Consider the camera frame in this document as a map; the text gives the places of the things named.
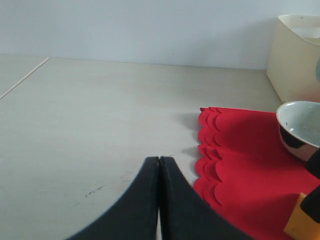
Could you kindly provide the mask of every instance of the storage box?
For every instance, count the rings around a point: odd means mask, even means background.
[[[320,16],[278,17],[266,73],[284,103],[320,102]]]

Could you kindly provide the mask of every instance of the yellow block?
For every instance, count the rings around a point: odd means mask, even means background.
[[[305,194],[300,193],[284,232],[295,240],[320,240],[320,223],[313,221],[300,208],[305,197]]]

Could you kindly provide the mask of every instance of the table surface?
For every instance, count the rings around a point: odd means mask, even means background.
[[[2,59],[0,91],[44,58]],[[0,100],[0,239],[79,231],[148,156],[174,157],[192,184],[200,107],[271,112],[280,104],[260,70],[51,58]]]

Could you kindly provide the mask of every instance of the bowl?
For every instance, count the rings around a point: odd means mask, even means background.
[[[292,101],[276,111],[284,147],[307,162],[320,146],[320,103]]]

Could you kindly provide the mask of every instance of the red felt mat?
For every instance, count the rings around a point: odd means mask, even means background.
[[[320,181],[282,146],[276,114],[210,107],[201,109],[199,123],[197,193],[257,240],[291,239],[283,229],[298,194]]]

